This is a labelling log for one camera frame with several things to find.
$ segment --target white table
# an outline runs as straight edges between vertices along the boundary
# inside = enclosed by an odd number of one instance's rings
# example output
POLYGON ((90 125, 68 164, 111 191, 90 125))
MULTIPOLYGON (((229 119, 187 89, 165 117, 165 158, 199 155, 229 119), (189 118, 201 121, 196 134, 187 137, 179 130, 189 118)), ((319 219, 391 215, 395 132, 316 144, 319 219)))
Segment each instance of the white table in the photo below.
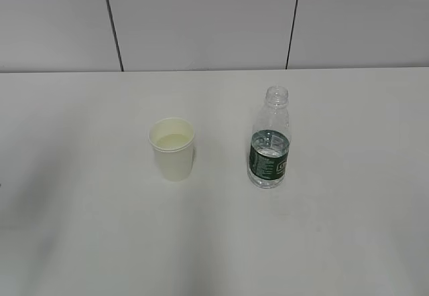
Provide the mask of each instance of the white table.
POLYGON ((429 294, 429 69, 0 75, 0 295, 429 294), (265 90, 285 182, 253 186, 265 90), (196 129, 160 177, 158 119, 196 129))

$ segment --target white paper cup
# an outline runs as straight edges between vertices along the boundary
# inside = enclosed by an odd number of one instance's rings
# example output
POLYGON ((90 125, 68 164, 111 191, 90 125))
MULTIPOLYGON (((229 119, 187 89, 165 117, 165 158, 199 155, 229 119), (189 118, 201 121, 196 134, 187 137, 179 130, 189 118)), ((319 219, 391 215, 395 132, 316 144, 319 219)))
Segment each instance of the white paper cup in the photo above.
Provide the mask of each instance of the white paper cup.
POLYGON ((194 128, 184 119, 170 117, 158 121, 149 132, 155 162, 164 178, 186 179, 192 169, 194 128))

